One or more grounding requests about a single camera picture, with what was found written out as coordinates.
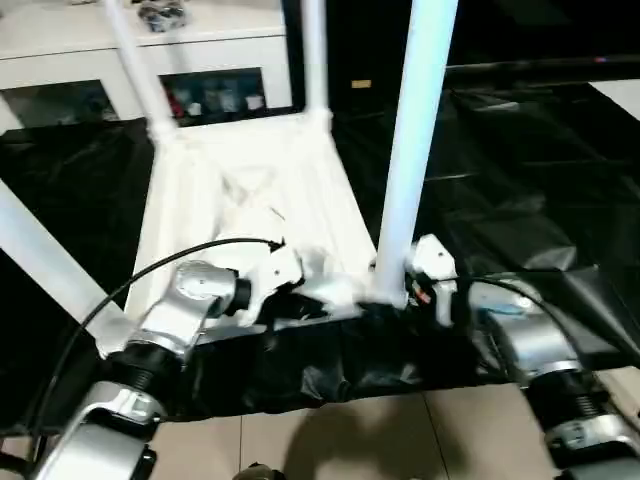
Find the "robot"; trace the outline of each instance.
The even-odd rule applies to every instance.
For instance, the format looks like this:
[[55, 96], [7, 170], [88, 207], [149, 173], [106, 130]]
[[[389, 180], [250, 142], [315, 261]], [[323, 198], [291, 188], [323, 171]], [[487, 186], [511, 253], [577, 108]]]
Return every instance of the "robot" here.
[[[300, 312], [295, 323], [270, 308], [273, 328], [342, 320], [344, 305], [338, 305], [332, 289], [343, 290], [344, 283], [331, 275], [306, 277], [303, 259], [293, 248], [270, 244], [269, 259], [243, 278], [200, 260], [178, 264], [164, 295], [145, 313], [124, 349], [106, 359], [105, 377], [92, 386], [34, 478], [61, 480], [88, 472], [111, 480], [149, 478], [156, 454], [148, 444], [174, 408], [173, 385], [205, 333], [205, 319], [235, 318], [240, 328], [260, 334], [265, 302], [286, 290], [309, 299], [316, 311]], [[452, 305], [461, 301], [474, 322], [482, 319], [488, 325], [485, 331], [562, 472], [558, 479], [640, 478], [640, 433], [612, 404], [563, 331], [559, 313], [535, 289], [517, 279], [470, 278], [461, 297], [454, 259], [433, 235], [414, 246], [406, 268], [409, 305], [435, 301], [431, 317], [442, 328], [452, 328]], [[358, 303], [351, 307], [357, 309]], [[324, 315], [318, 315], [319, 304]], [[215, 337], [211, 331], [206, 336]], [[240, 475], [251, 478], [256, 472], [260, 478], [280, 478], [259, 465]]]

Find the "shelf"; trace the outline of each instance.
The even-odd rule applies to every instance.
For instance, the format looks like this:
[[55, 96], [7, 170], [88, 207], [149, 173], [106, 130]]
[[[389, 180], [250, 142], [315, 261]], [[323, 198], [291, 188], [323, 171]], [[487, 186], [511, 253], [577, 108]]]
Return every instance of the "shelf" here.
[[[115, 48], [102, 5], [67, 5], [65, 0], [12, 0], [0, 3], [0, 60]], [[189, 0], [188, 23], [152, 33], [127, 8], [140, 45], [231, 40], [285, 34], [279, 0]]]

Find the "white clamp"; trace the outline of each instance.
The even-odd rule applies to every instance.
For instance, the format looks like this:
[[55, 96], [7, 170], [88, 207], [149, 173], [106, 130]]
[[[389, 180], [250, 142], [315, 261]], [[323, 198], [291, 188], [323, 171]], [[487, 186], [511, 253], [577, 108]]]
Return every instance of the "white clamp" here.
[[453, 256], [433, 234], [425, 235], [409, 254], [408, 268], [413, 273], [424, 273], [431, 280], [441, 280], [433, 285], [436, 293], [436, 319], [440, 325], [450, 327], [451, 299], [458, 291], [456, 262]]

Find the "white cabinet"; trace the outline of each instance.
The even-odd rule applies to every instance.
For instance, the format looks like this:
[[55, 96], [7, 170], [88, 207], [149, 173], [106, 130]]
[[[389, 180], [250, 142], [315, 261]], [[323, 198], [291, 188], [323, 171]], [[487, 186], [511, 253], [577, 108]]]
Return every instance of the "white cabinet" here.
[[[202, 77], [215, 79], [214, 72], [224, 72], [227, 78], [233, 71], [254, 69], [259, 77], [255, 88], [264, 95], [266, 108], [291, 105], [279, 0], [190, 0], [186, 8], [187, 26], [166, 33], [151, 33], [137, 18], [136, 10], [127, 9], [131, 28], [152, 71], [161, 76], [211, 72]], [[8, 7], [0, 18], [0, 133], [29, 123], [24, 121], [28, 118], [24, 104], [50, 98], [52, 89], [44, 86], [87, 81], [100, 82], [105, 99], [99, 103], [110, 104], [117, 118], [142, 116], [101, 5], [24, 0]], [[7, 92], [32, 86], [41, 87]], [[98, 95], [93, 93], [93, 84], [80, 86]], [[65, 91], [72, 92], [73, 88], [69, 85]], [[79, 95], [69, 93], [69, 103], [78, 104]], [[66, 101], [60, 98], [55, 103], [59, 106]]]

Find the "white platform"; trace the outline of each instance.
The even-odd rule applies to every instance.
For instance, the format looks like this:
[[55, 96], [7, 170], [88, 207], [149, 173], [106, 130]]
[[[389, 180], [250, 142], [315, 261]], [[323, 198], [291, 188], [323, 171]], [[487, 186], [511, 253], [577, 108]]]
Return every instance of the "white platform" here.
[[[193, 146], [191, 153], [197, 152], [197, 160], [215, 162], [248, 196], [240, 207], [225, 202], [218, 238], [284, 239], [301, 249], [325, 252], [330, 271], [366, 282], [375, 249], [333, 139], [323, 125], [303, 113], [191, 127], [181, 129], [180, 134]], [[168, 196], [184, 198], [187, 189], [191, 198], [206, 203], [214, 188], [185, 176], [185, 169], [175, 160], [170, 155], [156, 159], [136, 270], [210, 239], [202, 237], [207, 221], [213, 221], [202, 214], [206, 206], [201, 212], [176, 206], [179, 211], [171, 213], [174, 207], [167, 208], [174, 205]], [[166, 161], [165, 167], [159, 167]], [[188, 187], [181, 189], [179, 184]], [[198, 232], [194, 225], [205, 228]], [[262, 246], [239, 245], [211, 250], [204, 258], [242, 273], [265, 255]], [[164, 275], [149, 276], [132, 288], [127, 303], [131, 318], [162, 294], [169, 274], [167, 270]]]

